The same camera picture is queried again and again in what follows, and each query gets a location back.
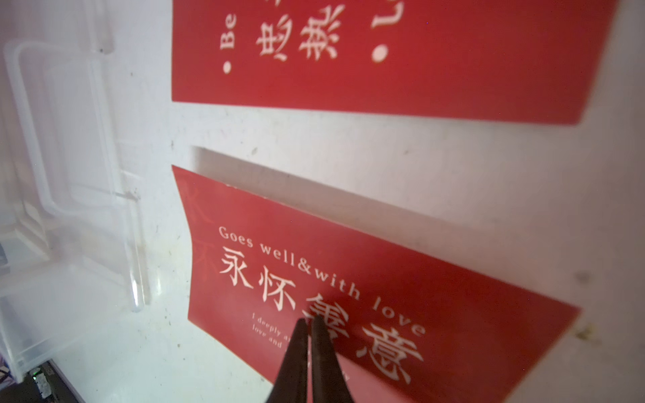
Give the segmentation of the red postcard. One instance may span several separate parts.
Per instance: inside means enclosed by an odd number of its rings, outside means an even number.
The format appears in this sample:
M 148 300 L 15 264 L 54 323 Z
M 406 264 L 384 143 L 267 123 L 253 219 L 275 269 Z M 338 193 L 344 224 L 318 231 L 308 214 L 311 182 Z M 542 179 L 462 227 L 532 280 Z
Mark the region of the red postcard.
M 502 402 L 579 307 L 173 168 L 188 318 L 269 380 L 322 317 L 357 402 Z
M 577 124 L 614 1 L 176 1 L 176 102 Z

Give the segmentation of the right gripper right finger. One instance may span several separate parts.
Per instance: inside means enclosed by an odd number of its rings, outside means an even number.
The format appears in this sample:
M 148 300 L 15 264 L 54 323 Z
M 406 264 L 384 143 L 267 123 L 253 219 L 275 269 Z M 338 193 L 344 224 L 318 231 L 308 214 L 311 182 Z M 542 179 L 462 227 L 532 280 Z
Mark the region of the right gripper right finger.
M 354 403 L 334 350 L 329 330 L 320 316 L 312 319 L 312 399 L 315 403 Z

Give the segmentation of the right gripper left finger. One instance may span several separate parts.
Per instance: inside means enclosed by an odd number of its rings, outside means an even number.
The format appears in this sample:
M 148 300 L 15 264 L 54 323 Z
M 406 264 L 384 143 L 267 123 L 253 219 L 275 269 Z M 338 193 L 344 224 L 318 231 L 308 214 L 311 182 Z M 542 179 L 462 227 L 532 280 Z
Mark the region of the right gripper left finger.
M 267 403 L 307 402 L 308 327 L 298 319 Z

